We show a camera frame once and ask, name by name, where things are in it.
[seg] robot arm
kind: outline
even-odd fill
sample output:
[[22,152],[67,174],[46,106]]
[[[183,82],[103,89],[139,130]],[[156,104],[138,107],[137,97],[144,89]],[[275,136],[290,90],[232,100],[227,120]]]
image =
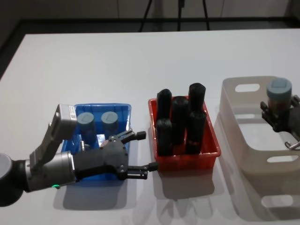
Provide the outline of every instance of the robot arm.
[[148,171],[158,169],[157,163],[129,166],[125,143],[146,138],[146,132],[132,130],[112,135],[106,145],[97,149],[56,153],[65,139],[71,139],[77,125],[75,108],[58,105],[52,123],[41,145],[27,160],[13,161],[0,154],[0,206],[16,202],[23,191],[32,192],[45,188],[68,185],[85,177],[114,173],[119,180],[147,179]]

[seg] black cylindrical object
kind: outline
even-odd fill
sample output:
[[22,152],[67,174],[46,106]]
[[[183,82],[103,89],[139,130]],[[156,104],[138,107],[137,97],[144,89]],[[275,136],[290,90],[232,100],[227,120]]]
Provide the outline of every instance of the black cylindrical object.
[[169,89],[163,89],[157,94],[157,117],[156,121],[170,118],[172,93]]
[[190,111],[200,112],[204,103],[206,88],[200,83],[193,83],[189,86],[188,99]]
[[187,118],[186,154],[199,154],[206,123],[205,112],[191,112]]
[[184,96],[177,96],[172,101],[172,144],[184,143],[186,118],[188,115],[188,100]]
[[156,122],[157,153],[159,156],[171,156],[172,124],[169,119],[160,119]]
[[25,175],[24,165],[23,161],[13,161],[0,153],[0,207],[9,206],[22,196],[22,186],[25,184],[24,178],[19,179],[19,175]]

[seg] wall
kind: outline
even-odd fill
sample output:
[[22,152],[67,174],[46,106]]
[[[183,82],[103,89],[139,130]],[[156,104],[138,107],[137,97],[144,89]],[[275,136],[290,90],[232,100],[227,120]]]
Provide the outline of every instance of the wall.
[[18,23],[12,0],[0,0],[0,47]]
[[289,0],[225,0],[222,17],[287,16]]
[[22,19],[118,18],[117,0],[14,0]]
[[[20,19],[142,18],[148,0],[0,0],[0,46]],[[178,0],[153,0],[149,18],[176,18]],[[289,0],[207,0],[209,17],[289,15]],[[292,4],[300,18],[300,0]],[[182,17],[204,17],[202,0],[186,0]]]
[[[149,0],[119,0],[120,18],[142,18]],[[224,0],[207,0],[210,17],[220,17]],[[176,18],[178,0],[153,0],[148,18]],[[186,0],[182,18],[204,17],[202,0]]]

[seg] green indicator light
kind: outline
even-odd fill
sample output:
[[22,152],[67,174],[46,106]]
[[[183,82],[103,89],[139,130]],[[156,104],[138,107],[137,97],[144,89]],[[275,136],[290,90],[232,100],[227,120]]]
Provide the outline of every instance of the green indicator light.
[[53,188],[57,188],[57,189],[58,189],[58,188],[60,188],[60,185],[58,185],[58,184],[54,184],[54,185],[52,185],[52,187],[53,187]]

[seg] gray cylinder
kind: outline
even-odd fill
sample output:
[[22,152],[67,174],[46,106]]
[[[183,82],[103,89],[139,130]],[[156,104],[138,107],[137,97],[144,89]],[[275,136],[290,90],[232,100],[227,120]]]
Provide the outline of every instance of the gray cylinder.
[[104,130],[105,139],[111,135],[118,134],[119,122],[118,115],[115,112],[105,112],[101,116],[101,122]]
[[268,105],[272,113],[279,116],[291,107],[292,83],[285,78],[277,78],[267,85]]
[[77,116],[77,123],[80,129],[82,140],[92,145],[97,140],[97,133],[94,122],[94,115],[90,112],[83,112]]

